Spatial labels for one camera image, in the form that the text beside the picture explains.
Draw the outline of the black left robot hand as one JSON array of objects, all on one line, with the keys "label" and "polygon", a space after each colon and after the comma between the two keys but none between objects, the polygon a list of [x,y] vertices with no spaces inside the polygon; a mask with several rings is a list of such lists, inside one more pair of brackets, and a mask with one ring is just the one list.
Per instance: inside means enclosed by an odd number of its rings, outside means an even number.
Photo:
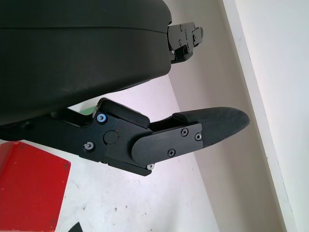
[{"label": "black left robot hand", "polygon": [[104,97],[166,75],[203,38],[161,0],[3,0],[0,137],[147,176],[250,123],[230,107],[149,118]]}]

